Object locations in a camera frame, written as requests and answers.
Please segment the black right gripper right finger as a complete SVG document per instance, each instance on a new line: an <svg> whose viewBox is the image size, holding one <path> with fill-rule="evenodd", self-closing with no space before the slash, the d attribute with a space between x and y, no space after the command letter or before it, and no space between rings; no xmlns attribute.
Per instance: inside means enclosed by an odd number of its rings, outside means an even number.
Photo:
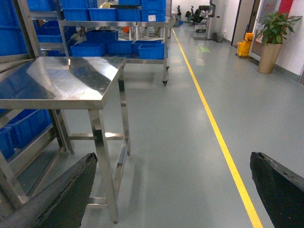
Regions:
<svg viewBox="0 0 304 228"><path fill-rule="evenodd" d="M252 152L250 169L275 228L304 226L304 178L262 152Z"/></svg>

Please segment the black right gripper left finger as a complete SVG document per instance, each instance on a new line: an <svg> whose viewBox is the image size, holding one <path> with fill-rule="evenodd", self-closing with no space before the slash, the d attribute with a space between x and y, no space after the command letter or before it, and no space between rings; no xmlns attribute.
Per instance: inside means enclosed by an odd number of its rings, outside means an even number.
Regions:
<svg viewBox="0 0 304 228"><path fill-rule="evenodd" d="M55 181L0 223L2 228L78 228L87 207L97 165L85 155Z"/></svg>

